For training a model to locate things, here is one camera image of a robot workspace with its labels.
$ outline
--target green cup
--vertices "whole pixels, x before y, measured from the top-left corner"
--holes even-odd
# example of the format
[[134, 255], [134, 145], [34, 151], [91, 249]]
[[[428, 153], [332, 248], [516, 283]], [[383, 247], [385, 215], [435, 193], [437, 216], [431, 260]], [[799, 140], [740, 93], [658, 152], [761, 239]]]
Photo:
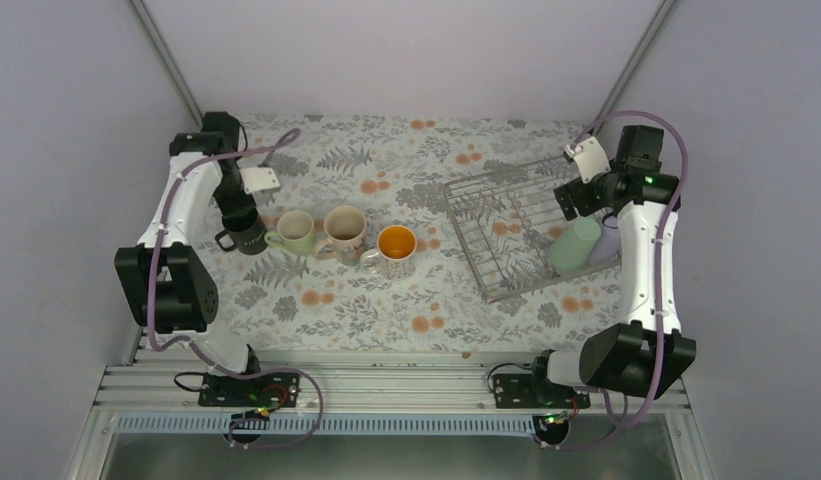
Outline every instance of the green cup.
[[600, 236], [601, 227], [591, 217], [575, 220], [575, 223], [548, 247], [548, 263], [560, 275], [577, 272], [587, 263], [587, 258]]
[[277, 230], [265, 235], [271, 247], [285, 248], [298, 256], [313, 253], [316, 245], [316, 228], [313, 217], [302, 210], [284, 213], [277, 223]]

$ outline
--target floral tablecloth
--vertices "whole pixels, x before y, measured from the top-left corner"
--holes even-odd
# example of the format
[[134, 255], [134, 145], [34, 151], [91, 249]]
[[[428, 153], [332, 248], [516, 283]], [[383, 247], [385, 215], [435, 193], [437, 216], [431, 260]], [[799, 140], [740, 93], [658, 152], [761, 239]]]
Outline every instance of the floral tablecloth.
[[[371, 248], [401, 224], [419, 238], [416, 274], [392, 283], [335, 260], [269, 247], [224, 253], [212, 240], [217, 209], [204, 221], [198, 255], [219, 286], [217, 321], [258, 349], [538, 351], [571, 349], [610, 324], [618, 268], [486, 304], [445, 213], [450, 180], [559, 154], [573, 122], [379, 116], [237, 115], [251, 146], [302, 133], [270, 160], [282, 188], [256, 194], [269, 228], [284, 211], [317, 219], [335, 206], [367, 216]], [[253, 166], [262, 157], [240, 160]]]

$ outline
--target beige mug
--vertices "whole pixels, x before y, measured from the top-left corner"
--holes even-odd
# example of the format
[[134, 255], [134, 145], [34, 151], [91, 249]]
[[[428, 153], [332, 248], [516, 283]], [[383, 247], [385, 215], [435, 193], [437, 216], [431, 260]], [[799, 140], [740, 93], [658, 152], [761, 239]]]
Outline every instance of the beige mug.
[[[325, 234], [327, 238], [313, 247], [314, 257], [318, 260], [335, 258], [343, 265], [357, 265], [360, 254], [366, 250], [366, 216], [351, 205], [336, 207], [325, 217]], [[328, 245], [333, 251], [322, 253]]]
[[393, 225], [378, 234], [378, 248], [364, 253], [360, 264], [369, 273], [380, 273], [388, 280], [404, 280], [416, 273], [415, 252], [416, 235], [407, 227]]
[[292, 210], [278, 219], [277, 230], [266, 232], [266, 243], [305, 256], [313, 251], [316, 243], [316, 227], [313, 217], [302, 210]]

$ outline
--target white wall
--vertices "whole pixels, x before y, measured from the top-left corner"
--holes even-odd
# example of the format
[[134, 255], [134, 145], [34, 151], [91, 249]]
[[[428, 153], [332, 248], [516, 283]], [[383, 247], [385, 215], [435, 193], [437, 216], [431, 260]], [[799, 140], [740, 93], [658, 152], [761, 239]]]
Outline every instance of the white wall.
[[659, 0], [146, 0], [198, 103], [587, 121]]
[[676, 295], [716, 473], [821, 479], [821, 0], [680, 2], [626, 108], [690, 150]]
[[127, 2], [0, 2], [0, 479], [65, 475], [189, 127]]

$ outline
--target black cable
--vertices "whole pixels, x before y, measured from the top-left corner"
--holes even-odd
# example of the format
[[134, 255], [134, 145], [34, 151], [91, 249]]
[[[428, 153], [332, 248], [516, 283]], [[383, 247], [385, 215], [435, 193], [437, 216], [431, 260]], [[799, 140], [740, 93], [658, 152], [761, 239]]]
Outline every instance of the black cable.
[[243, 148], [243, 150], [248, 150], [248, 133], [245, 132], [245, 127], [242, 126], [242, 122], [240, 122], [238, 118], [233, 117], [233, 119], [239, 124], [239, 129], [242, 130], [242, 137], [245, 139], [245, 148]]
[[492, 385], [490, 385], [489, 381], [492, 378], [492, 374], [495, 373], [495, 371], [498, 370], [501, 367], [516, 367], [516, 368], [521, 368], [522, 370], [530, 370], [531, 369], [531, 366], [528, 365], [527, 363], [524, 363], [524, 364], [502, 363], [500, 365], [496, 365], [496, 366], [492, 367], [492, 369], [490, 369], [489, 373], [487, 373], [487, 388], [489, 389], [490, 393], [495, 393], [495, 390], [492, 388]]
[[201, 379], [203, 379], [204, 378], [204, 372], [180, 372], [177, 375], [175, 375], [174, 379], [173, 379], [174, 384], [177, 385], [177, 388], [179, 388], [181, 390], [185, 390], [185, 391], [191, 392], [191, 393], [200, 393], [201, 392], [200, 387], [198, 387], [198, 388], [187, 387], [186, 385], [178, 382], [177, 379], [180, 378], [180, 377], [201, 377]]

